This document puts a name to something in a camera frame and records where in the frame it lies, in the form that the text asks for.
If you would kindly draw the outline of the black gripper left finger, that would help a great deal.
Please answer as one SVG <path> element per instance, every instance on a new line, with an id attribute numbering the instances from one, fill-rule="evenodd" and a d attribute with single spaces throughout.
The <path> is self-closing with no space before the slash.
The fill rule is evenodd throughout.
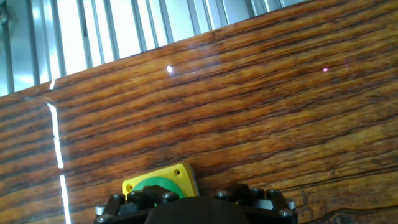
<path id="1" fill-rule="evenodd" d="M 145 186 L 127 195 L 109 197 L 101 215 L 96 214 L 94 224 L 145 223 L 156 205 L 176 201 L 179 194 L 159 185 Z"/>

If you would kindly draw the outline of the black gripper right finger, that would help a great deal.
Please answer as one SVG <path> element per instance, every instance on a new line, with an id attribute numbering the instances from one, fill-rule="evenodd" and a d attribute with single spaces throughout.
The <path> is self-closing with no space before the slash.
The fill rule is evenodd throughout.
<path id="1" fill-rule="evenodd" d="M 279 190 L 233 183 L 217 190 L 213 198 L 237 207 L 248 223 L 297 224 L 295 201 L 286 199 Z"/>

